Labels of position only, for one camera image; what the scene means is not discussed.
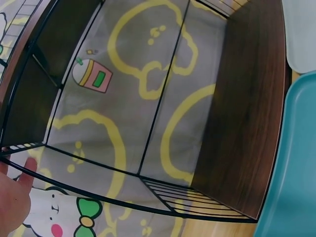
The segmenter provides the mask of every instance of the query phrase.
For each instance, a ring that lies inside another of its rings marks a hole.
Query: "white cartoon dog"
[[[101,202],[69,196],[57,187],[32,188],[31,211],[24,226],[38,237],[96,237],[93,227],[102,212]]]

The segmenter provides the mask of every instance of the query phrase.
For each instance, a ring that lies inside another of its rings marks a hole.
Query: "pink cheek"
[[[63,236],[63,229],[60,225],[54,224],[51,226],[51,232],[54,237],[62,237]]]

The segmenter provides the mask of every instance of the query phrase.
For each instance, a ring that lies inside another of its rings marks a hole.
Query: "wooden floor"
[[[252,237],[256,224],[187,220],[182,237]]]

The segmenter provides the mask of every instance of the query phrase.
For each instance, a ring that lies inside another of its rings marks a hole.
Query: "dark wood panel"
[[[35,59],[29,58],[14,96],[4,143],[42,141],[57,92]]]
[[[100,0],[60,0],[47,21],[37,44],[46,58],[48,73],[61,82],[88,21]]]
[[[42,29],[37,46],[47,61],[45,66],[60,82],[99,3],[99,0],[42,0],[22,33],[0,84],[0,126],[3,128],[13,85],[22,74],[10,110],[3,146],[41,142],[44,138],[57,88],[36,67],[33,58],[27,58],[29,46],[38,32]]]
[[[228,20],[192,187],[257,219],[289,86],[281,0],[253,0]]]

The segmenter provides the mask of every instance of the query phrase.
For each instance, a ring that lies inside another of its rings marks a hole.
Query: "pink cup illustration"
[[[105,93],[113,73],[92,59],[77,58],[76,62],[73,69],[75,82],[82,87]]]

